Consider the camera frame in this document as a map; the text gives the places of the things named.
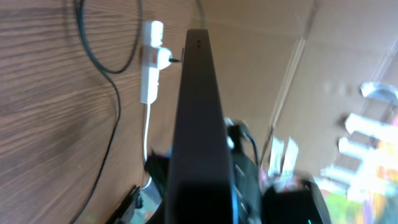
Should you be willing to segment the Galaxy S24+ smartphone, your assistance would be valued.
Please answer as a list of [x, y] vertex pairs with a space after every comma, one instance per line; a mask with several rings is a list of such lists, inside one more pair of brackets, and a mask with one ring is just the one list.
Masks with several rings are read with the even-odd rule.
[[237, 223], [234, 175], [206, 29], [187, 31], [169, 164], [166, 223]]

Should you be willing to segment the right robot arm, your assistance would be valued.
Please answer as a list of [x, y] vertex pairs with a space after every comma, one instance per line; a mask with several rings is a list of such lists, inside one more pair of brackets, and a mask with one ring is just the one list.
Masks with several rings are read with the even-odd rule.
[[145, 164], [163, 197], [149, 223], [330, 223], [312, 178], [260, 185], [257, 165], [242, 150], [244, 132], [221, 114], [178, 115], [177, 155], [152, 154]]

